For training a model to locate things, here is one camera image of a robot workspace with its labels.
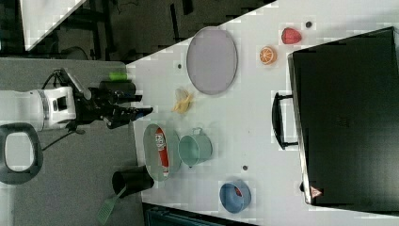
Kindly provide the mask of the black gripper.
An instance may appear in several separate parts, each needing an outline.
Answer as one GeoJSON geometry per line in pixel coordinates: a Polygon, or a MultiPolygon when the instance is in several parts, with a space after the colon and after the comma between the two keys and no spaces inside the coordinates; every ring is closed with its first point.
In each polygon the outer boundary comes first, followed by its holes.
{"type": "Polygon", "coordinates": [[[88,88],[91,94],[86,99],[83,93],[74,94],[76,119],[73,126],[91,124],[94,121],[105,120],[109,129],[118,128],[130,121],[136,121],[153,112],[152,107],[135,108],[123,107],[121,104],[140,102],[141,95],[122,91],[111,91],[97,88],[88,88]]]}

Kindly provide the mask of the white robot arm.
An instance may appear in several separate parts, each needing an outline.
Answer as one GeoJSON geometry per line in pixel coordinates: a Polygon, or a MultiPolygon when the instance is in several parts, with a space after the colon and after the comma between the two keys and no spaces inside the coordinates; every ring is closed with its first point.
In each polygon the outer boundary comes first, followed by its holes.
{"type": "Polygon", "coordinates": [[[36,131],[68,129],[104,121],[115,129],[153,112],[151,107],[126,107],[139,102],[134,84],[102,82],[84,91],[69,85],[57,89],[1,92],[1,123],[28,123],[36,131]]]}

